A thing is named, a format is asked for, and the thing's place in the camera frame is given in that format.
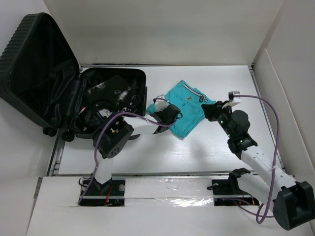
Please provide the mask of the turquoise shorts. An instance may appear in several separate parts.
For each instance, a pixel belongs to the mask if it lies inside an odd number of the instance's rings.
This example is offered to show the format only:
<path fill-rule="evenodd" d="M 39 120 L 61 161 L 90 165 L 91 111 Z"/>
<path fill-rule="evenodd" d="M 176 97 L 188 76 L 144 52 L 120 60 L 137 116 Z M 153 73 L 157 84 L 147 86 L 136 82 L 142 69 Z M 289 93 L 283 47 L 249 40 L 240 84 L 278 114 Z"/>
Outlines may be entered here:
<path fill-rule="evenodd" d="M 184 80 L 178 82 L 167 94 L 158 96 L 158 100 L 149 105 L 146 112 L 148 114 L 156 112 L 157 105 L 163 102 L 162 99 L 181 110 L 183 117 L 170 127 L 170 131 L 179 139 L 184 139 L 205 118 L 202 104 L 215 104 L 214 100 L 197 88 L 192 88 Z"/>

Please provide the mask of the black white tie-dye shirt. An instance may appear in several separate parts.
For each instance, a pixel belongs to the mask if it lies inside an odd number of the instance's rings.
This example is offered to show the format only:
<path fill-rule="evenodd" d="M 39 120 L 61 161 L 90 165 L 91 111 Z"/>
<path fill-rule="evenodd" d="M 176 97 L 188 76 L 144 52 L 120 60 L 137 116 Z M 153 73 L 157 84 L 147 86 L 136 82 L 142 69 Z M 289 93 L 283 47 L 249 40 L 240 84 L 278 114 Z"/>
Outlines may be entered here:
<path fill-rule="evenodd" d="M 139 85 L 135 80 L 125 80 L 119 75 L 87 89 L 84 93 L 85 105 L 109 99 L 114 102 L 114 112 L 134 112 L 142 103 Z"/>

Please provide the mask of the black wired headphones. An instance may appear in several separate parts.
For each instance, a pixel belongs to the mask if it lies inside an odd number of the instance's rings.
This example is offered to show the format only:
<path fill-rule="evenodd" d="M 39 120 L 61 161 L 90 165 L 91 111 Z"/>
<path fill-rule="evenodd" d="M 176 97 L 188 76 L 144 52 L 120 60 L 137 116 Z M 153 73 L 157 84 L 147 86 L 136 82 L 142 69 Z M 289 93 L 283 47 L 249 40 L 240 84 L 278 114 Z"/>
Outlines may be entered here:
<path fill-rule="evenodd" d="M 104 118 L 108 118 L 116 109 L 114 102 L 109 99 L 100 100 L 90 106 L 85 105 L 79 112 L 82 121 L 83 131 L 100 125 Z"/>

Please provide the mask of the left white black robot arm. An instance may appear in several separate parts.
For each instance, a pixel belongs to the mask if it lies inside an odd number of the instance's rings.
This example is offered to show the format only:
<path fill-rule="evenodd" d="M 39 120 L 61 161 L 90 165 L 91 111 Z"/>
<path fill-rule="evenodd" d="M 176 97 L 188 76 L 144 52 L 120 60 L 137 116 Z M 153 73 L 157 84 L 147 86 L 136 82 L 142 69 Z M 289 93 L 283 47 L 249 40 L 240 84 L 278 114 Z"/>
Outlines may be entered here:
<path fill-rule="evenodd" d="M 89 185 L 97 194 L 106 194 L 111 177 L 105 176 L 102 160 L 118 155 L 132 136 L 163 133 L 182 117 L 181 110 L 173 104 L 163 105 L 144 117 L 130 112 L 113 113 L 93 134 L 95 168 Z"/>

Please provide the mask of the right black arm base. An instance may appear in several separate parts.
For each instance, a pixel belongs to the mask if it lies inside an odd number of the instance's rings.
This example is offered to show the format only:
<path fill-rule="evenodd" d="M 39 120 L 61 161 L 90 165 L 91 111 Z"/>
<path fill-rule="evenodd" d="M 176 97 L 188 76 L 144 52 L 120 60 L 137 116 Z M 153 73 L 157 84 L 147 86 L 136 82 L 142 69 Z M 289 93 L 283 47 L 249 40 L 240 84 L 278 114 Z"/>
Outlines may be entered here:
<path fill-rule="evenodd" d="M 259 201 L 242 190 L 233 190 L 228 179 L 213 179 L 207 190 L 213 192 L 214 206 L 259 206 Z"/>

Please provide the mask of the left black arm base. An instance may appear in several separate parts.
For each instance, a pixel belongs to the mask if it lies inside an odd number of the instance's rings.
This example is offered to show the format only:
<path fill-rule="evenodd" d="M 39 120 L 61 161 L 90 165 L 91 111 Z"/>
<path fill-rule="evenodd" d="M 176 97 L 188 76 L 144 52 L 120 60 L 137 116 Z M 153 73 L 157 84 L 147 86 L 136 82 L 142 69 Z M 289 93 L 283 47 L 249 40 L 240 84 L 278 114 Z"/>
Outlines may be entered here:
<path fill-rule="evenodd" d="M 93 182 L 81 199 L 89 182 L 90 180 L 86 178 L 79 180 L 81 192 L 78 205 L 83 207 L 123 207 L 125 205 L 126 181 L 124 179 L 109 180 L 101 190 Z"/>

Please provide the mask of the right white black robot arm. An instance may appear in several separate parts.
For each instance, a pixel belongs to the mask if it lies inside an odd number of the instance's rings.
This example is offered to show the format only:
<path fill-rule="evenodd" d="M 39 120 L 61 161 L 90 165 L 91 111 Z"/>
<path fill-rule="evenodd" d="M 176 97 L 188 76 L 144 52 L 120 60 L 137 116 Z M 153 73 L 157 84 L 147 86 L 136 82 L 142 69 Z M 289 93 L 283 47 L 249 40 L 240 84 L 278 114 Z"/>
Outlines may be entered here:
<path fill-rule="evenodd" d="M 241 191 L 258 199 L 266 210 L 271 210 L 276 222 L 289 231 L 315 218 L 315 197 L 312 186 L 298 182 L 269 159 L 258 143 L 249 135 L 247 113 L 231 110 L 235 102 L 218 101 L 203 104 L 205 118 L 216 121 L 228 135 L 228 147 L 241 161 L 250 166 L 259 177 L 240 168 L 229 174 L 227 187 L 232 193 Z"/>

